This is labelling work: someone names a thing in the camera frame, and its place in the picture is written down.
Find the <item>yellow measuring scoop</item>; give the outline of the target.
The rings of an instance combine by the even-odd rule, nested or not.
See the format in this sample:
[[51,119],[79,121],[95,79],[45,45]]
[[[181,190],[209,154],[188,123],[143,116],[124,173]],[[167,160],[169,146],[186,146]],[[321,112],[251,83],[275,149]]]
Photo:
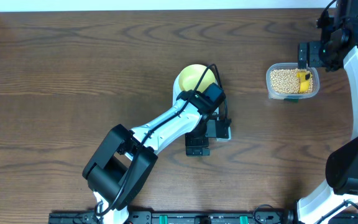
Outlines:
[[306,93],[310,87],[310,80],[312,74],[309,71],[299,71],[296,73],[296,77],[299,79],[299,93]]

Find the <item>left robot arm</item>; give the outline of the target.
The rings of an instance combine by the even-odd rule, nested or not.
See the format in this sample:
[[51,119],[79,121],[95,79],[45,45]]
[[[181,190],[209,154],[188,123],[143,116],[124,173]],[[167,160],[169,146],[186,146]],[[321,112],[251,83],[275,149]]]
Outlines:
[[125,223],[128,205],[150,175],[158,154],[185,136],[187,156],[209,155],[209,139],[229,139],[230,120],[218,118],[225,102],[222,87],[182,91],[173,106],[154,120],[132,129],[118,124],[103,139],[82,172],[97,199],[97,223]]

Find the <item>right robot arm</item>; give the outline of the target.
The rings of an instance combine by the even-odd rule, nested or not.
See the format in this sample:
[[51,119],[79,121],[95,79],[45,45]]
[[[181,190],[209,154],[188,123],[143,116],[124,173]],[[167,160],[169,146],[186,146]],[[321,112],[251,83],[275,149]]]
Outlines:
[[325,179],[296,202],[290,223],[328,223],[349,206],[358,210],[358,0],[336,0],[333,16],[324,9],[316,21],[319,41],[298,46],[298,67],[344,69],[351,89],[351,140],[327,159]]

